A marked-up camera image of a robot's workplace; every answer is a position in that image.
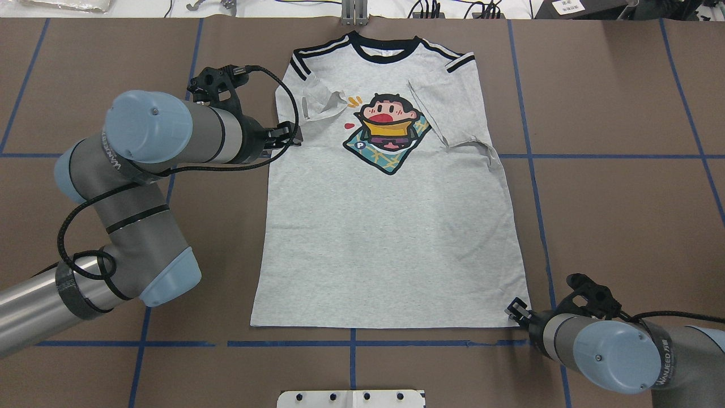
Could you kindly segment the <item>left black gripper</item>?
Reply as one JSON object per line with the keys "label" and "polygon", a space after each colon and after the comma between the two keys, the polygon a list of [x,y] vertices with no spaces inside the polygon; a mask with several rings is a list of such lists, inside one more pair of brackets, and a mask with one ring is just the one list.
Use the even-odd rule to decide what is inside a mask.
{"label": "left black gripper", "polygon": [[276,127],[262,126],[256,119],[243,116],[241,120],[242,147],[241,164],[250,164],[262,156],[263,150],[283,150],[288,146],[300,147],[303,139],[295,138],[298,124],[284,121]]}

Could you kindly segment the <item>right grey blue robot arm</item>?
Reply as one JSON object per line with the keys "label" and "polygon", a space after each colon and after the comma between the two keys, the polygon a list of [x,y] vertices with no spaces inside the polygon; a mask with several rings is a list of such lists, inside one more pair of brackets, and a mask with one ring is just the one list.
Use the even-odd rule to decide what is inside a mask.
{"label": "right grey blue robot arm", "polygon": [[609,392],[651,393],[655,407],[724,405],[723,331],[596,318],[592,312],[506,308],[544,356]]}

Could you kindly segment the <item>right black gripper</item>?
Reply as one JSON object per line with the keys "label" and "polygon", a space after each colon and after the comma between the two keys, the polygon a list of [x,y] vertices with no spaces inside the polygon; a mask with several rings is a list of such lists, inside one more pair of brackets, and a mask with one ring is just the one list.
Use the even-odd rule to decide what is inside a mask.
{"label": "right black gripper", "polygon": [[547,325],[557,316],[554,311],[534,312],[519,297],[506,307],[509,320],[519,327],[528,327],[529,341],[533,346],[552,345],[555,338],[555,324],[547,330]]}

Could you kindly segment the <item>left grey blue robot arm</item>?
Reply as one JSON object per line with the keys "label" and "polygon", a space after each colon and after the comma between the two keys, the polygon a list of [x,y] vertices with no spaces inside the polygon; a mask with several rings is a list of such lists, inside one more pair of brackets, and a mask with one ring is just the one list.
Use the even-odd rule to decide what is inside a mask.
{"label": "left grey blue robot arm", "polygon": [[157,182],[193,165],[251,169],[264,152],[301,141],[298,118],[263,127],[161,91],[117,96],[101,132],[54,166],[77,207],[58,232],[58,263],[2,291],[2,357],[127,300],[158,307],[193,289],[201,270]]}

